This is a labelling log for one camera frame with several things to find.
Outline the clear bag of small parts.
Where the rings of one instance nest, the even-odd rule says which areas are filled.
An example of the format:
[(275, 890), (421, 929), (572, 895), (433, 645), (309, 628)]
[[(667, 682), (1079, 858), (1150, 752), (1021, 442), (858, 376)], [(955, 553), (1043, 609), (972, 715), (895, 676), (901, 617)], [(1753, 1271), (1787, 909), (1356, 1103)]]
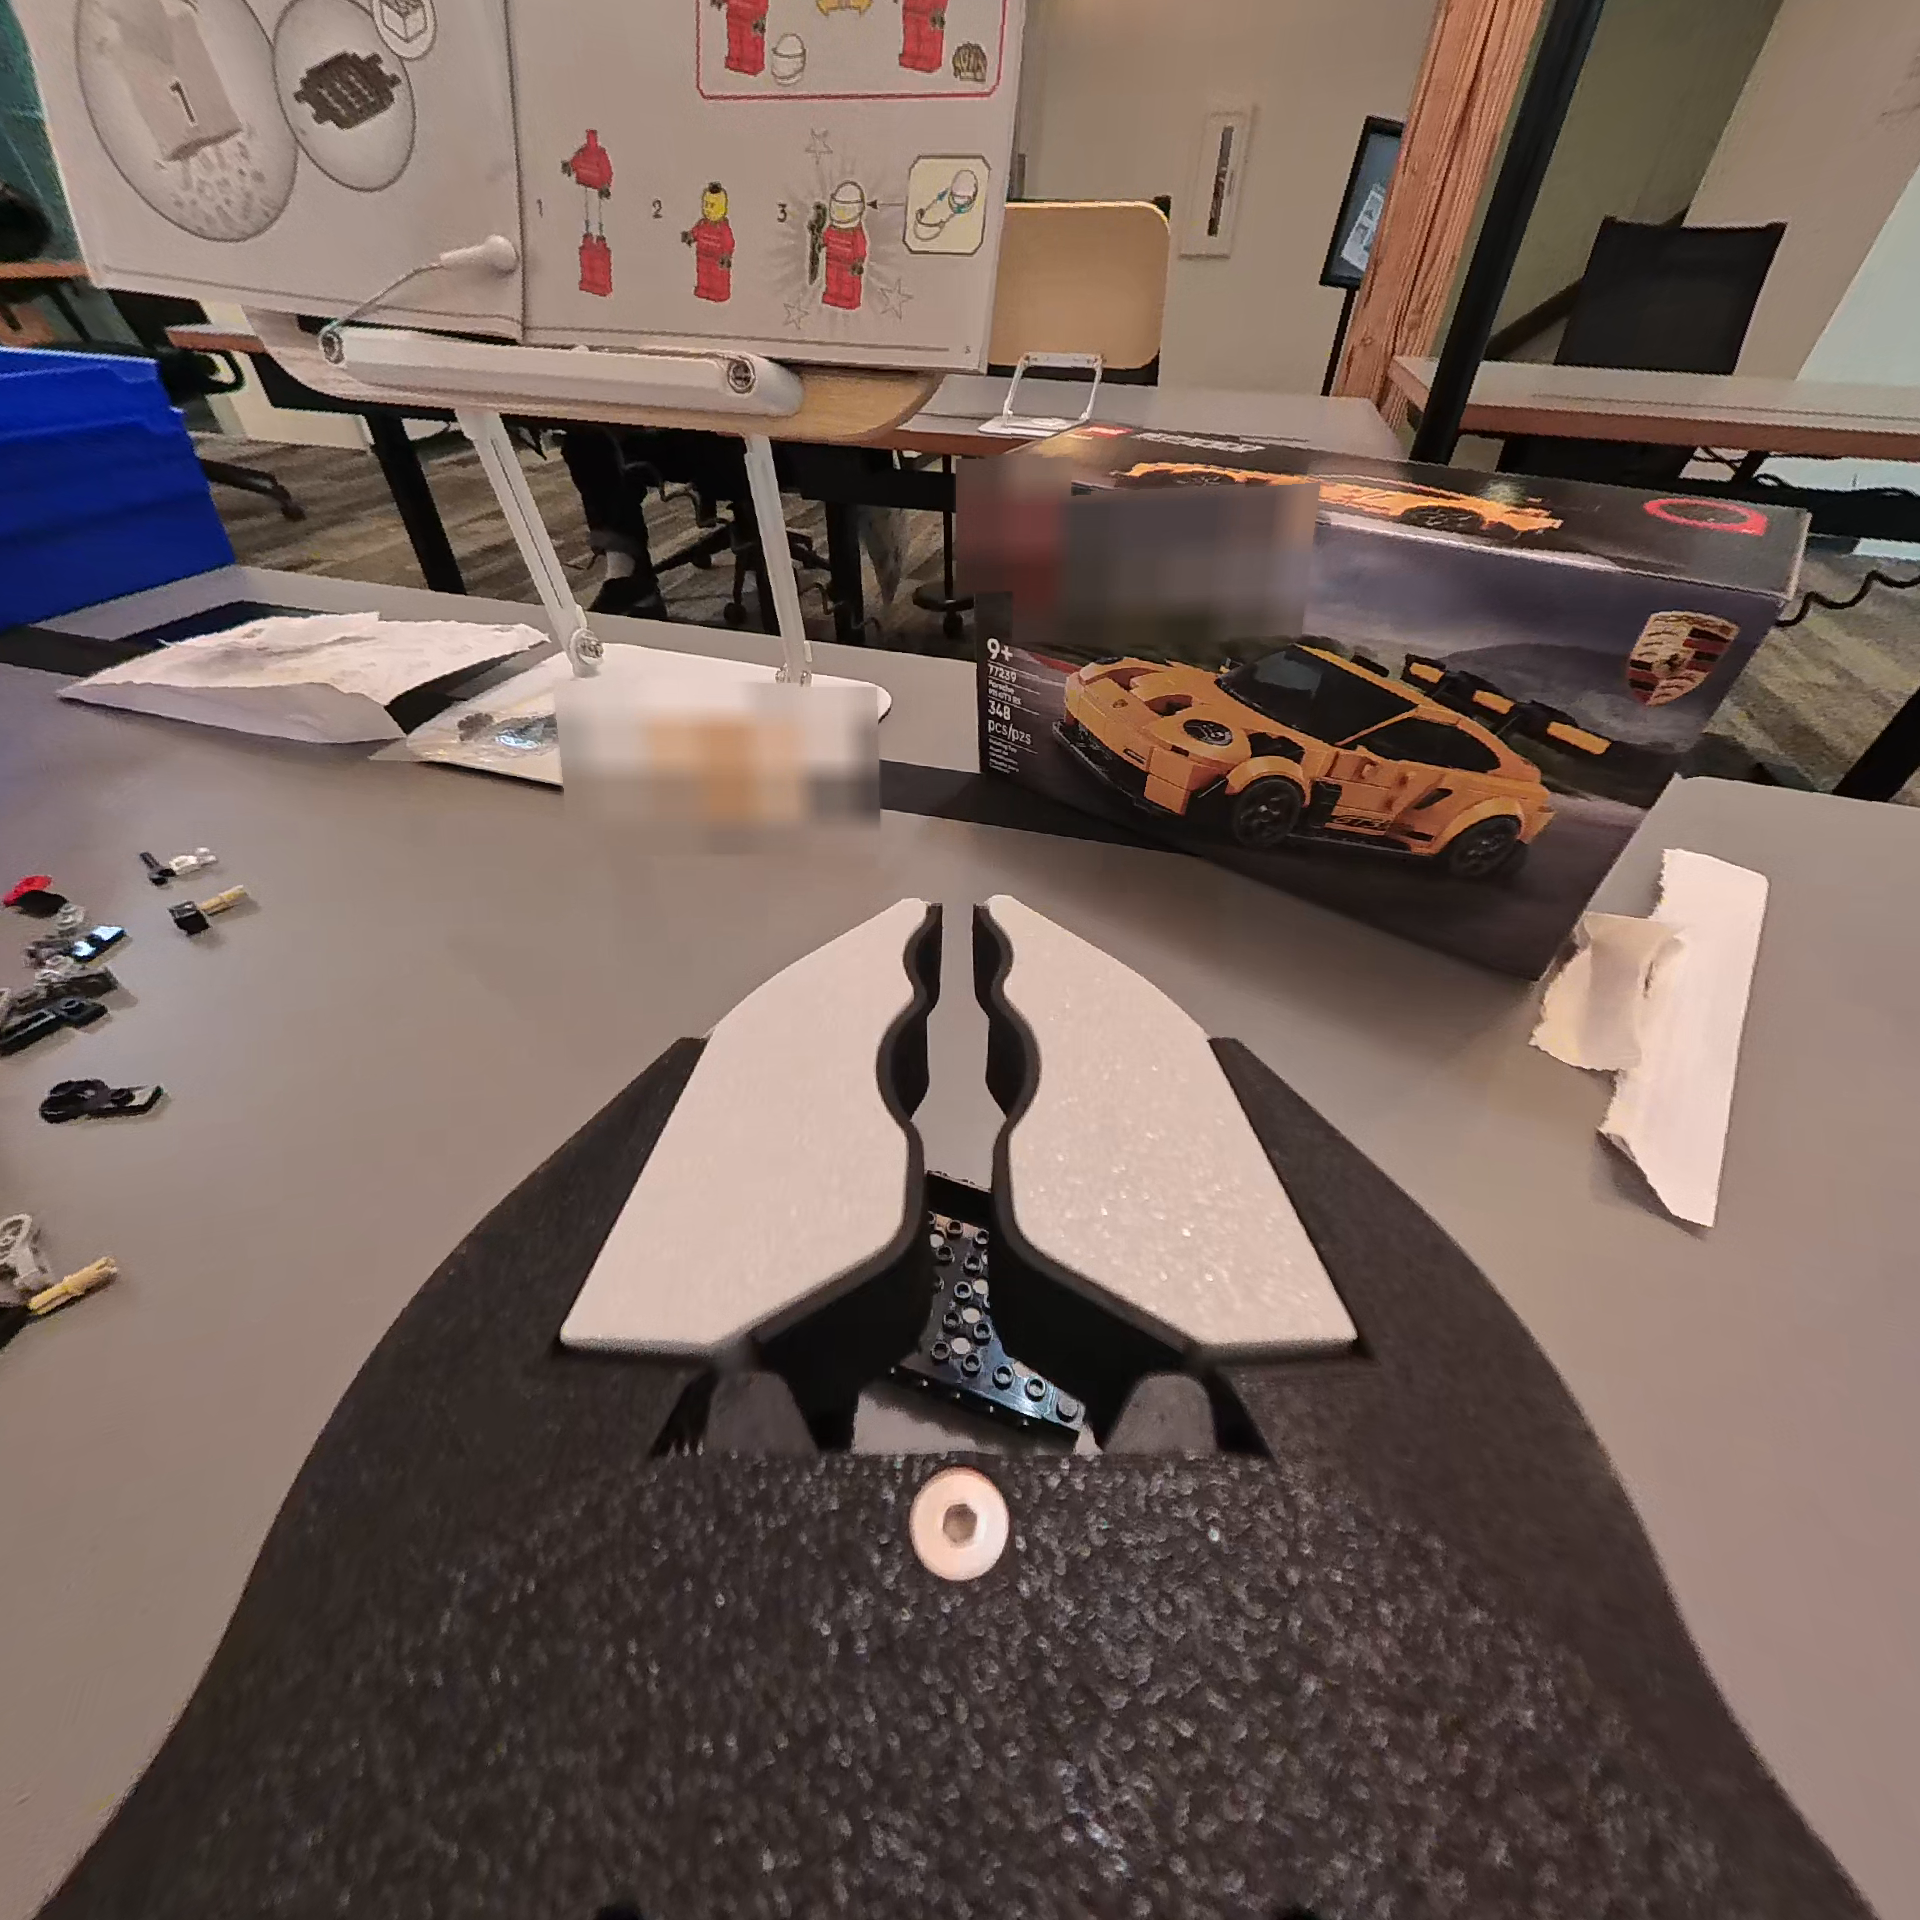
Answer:
[(378, 751), (374, 759), (562, 787), (556, 697), (538, 693), (517, 703), (483, 697), (454, 704)]

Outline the toy instruction booklet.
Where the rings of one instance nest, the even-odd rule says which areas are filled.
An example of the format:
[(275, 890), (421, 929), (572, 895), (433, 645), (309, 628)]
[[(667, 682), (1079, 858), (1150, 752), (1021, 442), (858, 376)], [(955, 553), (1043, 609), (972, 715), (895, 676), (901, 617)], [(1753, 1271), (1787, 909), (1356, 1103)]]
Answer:
[(538, 348), (987, 364), (1026, 5), (13, 15), (114, 290)]

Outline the black toy car box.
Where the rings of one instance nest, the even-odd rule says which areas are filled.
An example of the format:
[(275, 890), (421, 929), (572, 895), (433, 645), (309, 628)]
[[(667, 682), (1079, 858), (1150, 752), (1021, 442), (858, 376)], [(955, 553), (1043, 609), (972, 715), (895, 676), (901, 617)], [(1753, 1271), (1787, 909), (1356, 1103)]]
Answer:
[(1783, 504), (1083, 425), (955, 477), (980, 773), (1539, 978), (1806, 552)]

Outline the grey top table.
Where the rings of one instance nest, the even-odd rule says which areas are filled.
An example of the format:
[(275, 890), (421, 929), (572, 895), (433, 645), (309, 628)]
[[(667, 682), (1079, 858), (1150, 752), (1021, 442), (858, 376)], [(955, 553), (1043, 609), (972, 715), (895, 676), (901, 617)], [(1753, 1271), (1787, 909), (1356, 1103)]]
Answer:
[(1465, 439), (1692, 449), (1686, 485), (1915, 495), (1918, 388), (1764, 376), (1482, 364)]

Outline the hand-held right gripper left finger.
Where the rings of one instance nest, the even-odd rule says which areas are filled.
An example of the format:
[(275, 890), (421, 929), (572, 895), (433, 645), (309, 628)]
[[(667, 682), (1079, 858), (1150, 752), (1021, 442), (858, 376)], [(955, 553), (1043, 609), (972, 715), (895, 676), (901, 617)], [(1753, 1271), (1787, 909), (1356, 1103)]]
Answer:
[(658, 1060), (669, 1096), (561, 1321), (572, 1359), (689, 1367), (711, 1413), (779, 1387), (851, 1452), (930, 1305), (927, 1016), (943, 909), (901, 899)]

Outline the blue plastic bin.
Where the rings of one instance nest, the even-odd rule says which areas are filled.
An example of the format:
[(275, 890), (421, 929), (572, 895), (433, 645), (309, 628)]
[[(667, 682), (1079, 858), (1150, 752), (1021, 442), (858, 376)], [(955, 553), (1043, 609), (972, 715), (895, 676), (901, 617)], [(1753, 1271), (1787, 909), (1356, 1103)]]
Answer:
[(233, 562), (186, 420), (146, 357), (2, 351), (2, 627)]

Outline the framed wall picture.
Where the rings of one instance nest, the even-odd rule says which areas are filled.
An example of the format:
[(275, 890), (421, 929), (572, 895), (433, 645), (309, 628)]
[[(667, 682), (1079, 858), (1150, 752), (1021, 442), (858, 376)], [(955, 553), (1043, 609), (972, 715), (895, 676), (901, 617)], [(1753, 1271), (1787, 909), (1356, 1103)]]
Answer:
[(1181, 259), (1233, 255), (1254, 129), (1258, 108), (1250, 103), (1211, 106), (1202, 113), (1191, 183), (1177, 202)]

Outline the pile of small toy bricks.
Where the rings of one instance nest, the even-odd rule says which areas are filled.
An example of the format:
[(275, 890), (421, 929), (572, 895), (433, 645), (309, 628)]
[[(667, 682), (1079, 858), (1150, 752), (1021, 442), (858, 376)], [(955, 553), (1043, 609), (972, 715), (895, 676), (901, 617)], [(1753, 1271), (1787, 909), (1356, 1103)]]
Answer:
[[(186, 891), (188, 883), (219, 864), (212, 848), (193, 848), (169, 858), (141, 851), (138, 863), (153, 888), (177, 890), (165, 915), (186, 939), (210, 935), (217, 920), (239, 905), (251, 905), (251, 895), (242, 883), (203, 896)], [(121, 984), (106, 959), (129, 939), (129, 927), (92, 920), (81, 904), (60, 895), (49, 875), (19, 881), (4, 891), (4, 909), (44, 923), (44, 932), (23, 952), (29, 984), (21, 992), (4, 992), (2, 1056), (13, 1060), (107, 1020), (110, 1000), (121, 992)], [(165, 1089), (158, 1083), (117, 1087), (100, 1077), (67, 1077), (42, 1096), (37, 1117), (46, 1124), (135, 1121), (153, 1116), (162, 1100)], [(2, 1341), (12, 1345), (103, 1292), (117, 1277), (119, 1263), (107, 1256), (60, 1275), (44, 1252), (37, 1213), (28, 1210), (4, 1213)]]

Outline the white printed paper bag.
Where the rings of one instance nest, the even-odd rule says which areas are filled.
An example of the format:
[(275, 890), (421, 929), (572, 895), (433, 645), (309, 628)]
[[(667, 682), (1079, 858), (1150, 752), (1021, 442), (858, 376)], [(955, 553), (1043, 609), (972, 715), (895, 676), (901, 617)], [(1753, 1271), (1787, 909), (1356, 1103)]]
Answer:
[(305, 745), (387, 745), (409, 729), (399, 699), (545, 645), (524, 624), (268, 616), (117, 663), (61, 697)]
[(1588, 912), (1529, 1042), (1611, 1083), (1599, 1141), (1677, 1223), (1717, 1221), (1770, 883), (1668, 848), (1646, 917)]

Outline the wooden pillar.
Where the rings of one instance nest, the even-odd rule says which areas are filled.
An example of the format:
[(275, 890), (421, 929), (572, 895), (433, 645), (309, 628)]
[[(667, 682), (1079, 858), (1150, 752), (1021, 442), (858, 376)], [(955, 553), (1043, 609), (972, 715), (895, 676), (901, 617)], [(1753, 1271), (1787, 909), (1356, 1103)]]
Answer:
[(1405, 436), (1399, 357), (1433, 357), (1529, 79), (1546, 3), (1441, 3), (1430, 18), (1394, 179), (1334, 371), (1337, 397), (1369, 400)]

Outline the black studded toy plate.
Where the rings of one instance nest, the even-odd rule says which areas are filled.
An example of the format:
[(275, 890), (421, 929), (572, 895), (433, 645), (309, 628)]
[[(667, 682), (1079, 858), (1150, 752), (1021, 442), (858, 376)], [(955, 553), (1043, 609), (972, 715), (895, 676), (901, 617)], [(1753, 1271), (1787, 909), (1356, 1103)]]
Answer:
[(918, 1252), (927, 1315), (892, 1381), (1002, 1429), (1076, 1450), (1087, 1432), (1083, 1401), (1002, 1341), (997, 1242), (987, 1191), (941, 1173), (926, 1178)]

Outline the black wall screen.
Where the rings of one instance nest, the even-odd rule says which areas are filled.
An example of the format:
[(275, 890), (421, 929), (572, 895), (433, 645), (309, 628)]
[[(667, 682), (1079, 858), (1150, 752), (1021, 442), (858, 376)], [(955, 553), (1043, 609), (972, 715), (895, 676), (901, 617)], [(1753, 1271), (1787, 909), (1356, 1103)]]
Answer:
[(1379, 114), (1364, 119), (1350, 172), (1341, 187), (1318, 285), (1345, 292), (1363, 285), (1386, 216), (1388, 189), (1399, 164), (1402, 141), (1402, 121)]

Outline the black office chair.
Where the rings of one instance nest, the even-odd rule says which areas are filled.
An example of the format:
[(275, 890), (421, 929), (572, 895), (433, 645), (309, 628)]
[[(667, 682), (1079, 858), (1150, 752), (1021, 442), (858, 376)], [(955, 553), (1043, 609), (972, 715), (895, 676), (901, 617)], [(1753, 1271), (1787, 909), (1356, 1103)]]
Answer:
[(1558, 368), (1731, 376), (1786, 224), (1599, 221)]

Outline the grey desk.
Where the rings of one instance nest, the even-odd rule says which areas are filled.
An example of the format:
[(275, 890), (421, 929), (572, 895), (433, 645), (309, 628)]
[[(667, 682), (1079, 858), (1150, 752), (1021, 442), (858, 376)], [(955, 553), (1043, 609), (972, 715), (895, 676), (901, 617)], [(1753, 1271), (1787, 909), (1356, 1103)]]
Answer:
[[(186, 939), (138, 858), (250, 905)], [(556, 793), (69, 704), (4, 666), (4, 883), (129, 927), (93, 1031), (4, 1060), (4, 1212), (119, 1283), (4, 1353), (4, 1916), (201, 1680), (325, 1420), (435, 1266), (667, 1042), (903, 896), (947, 905), (921, 1132), (978, 1179), (972, 905), (1018, 896), (1254, 1050), (1527, 1321), (1810, 1826), (1915, 1916), (1915, 809), (1722, 780), (1661, 853), (1766, 875), (1719, 1213), (1671, 1223), (1529, 1045), (1531, 988), (1188, 856), (887, 811), (853, 848), (619, 856)], [(148, 1117), (46, 1124), (67, 1077)]]

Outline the black slanted pole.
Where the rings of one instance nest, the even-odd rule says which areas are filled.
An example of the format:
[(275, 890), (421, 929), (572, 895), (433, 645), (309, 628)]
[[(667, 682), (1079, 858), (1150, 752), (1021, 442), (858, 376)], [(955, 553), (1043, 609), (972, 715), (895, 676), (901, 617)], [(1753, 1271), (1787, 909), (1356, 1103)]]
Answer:
[(1555, 3), (1547, 11), (1429, 397), (1420, 408), (1421, 418), (1409, 452), (1415, 464), (1451, 464), (1474, 379), (1599, 15), (1602, 3)]

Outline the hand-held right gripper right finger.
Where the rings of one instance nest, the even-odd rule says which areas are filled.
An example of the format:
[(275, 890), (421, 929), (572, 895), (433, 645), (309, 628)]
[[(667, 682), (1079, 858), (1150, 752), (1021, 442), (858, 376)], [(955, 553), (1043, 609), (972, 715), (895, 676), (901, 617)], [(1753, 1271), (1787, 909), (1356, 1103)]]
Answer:
[(1353, 1315), (1219, 1047), (1015, 896), (974, 912), (990, 1021), (994, 1315), (1100, 1444), (1155, 1376), (1350, 1359)]

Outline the white and wood book stand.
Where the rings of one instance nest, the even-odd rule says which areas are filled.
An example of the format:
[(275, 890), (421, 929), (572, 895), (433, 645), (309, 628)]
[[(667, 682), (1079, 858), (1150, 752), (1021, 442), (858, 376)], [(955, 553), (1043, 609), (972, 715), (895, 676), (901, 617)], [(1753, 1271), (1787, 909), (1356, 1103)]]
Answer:
[(547, 628), (577, 680), (603, 676), (607, 647), (589, 627), (522, 471), (507, 420), (558, 418), (630, 428), (684, 428), (737, 439), (750, 485), (758, 555), (774, 601), (777, 668), (639, 649), (639, 684), (694, 704), (719, 704), (727, 682), (813, 682), (789, 553), (774, 442), (871, 447), (937, 393), (941, 372), (898, 368), (791, 368), (741, 346), (693, 351), (594, 351), (484, 343), (446, 331), (367, 324), (409, 281), (428, 275), (518, 268), (509, 237), (494, 234), (406, 272), (345, 321), (302, 331), (289, 311), (250, 313), (268, 357), (335, 400), (451, 409), (484, 468), (497, 505), (527, 567)]

